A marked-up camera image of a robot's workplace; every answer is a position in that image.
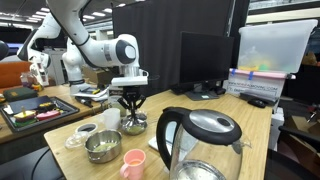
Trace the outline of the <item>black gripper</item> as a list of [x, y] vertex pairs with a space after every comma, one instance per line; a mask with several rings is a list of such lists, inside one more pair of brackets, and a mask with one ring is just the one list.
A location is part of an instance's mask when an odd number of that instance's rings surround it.
[[[140, 94], [140, 88], [138, 86], [125, 86], [123, 88], [123, 98], [127, 102], [135, 102], [134, 103], [134, 116], [137, 120], [145, 120], [146, 115], [139, 111], [139, 108], [142, 106], [146, 97]], [[132, 119], [132, 107], [130, 104], [127, 104], [122, 97], [117, 101], [119, 104], [126, 109], [129, 114], [126, 116], [127, 119]]]

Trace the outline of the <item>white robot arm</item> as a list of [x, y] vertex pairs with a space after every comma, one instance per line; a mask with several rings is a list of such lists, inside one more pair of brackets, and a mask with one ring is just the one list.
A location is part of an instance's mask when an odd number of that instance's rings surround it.
[[54, 39], [60, 33], [68, 36], [67, 51], [63, 54], [72, 96], [84, 96], [89, 85], [82, 78], [80, 65], [91, 67], [117, 67], [120, 75], [111, 80], [115, 87], [123, 89], [119, 103], [133, 119], [136, 110], [144, 102], [139, 87], [148, 83], [148, 73], [139, 66], [139, 48], [137, 40], [130, 34], [121, 34], [115, 39], [97, 41], [90, 37], [80, 20], [80, 11], [91, 0], [46, 0], [50, 12], [45, 16], [42, 25], [33, 30], [17, 56], [31, 63], [37, 80], [44, 85], [49, 56], [32, 45], [39, 38]]

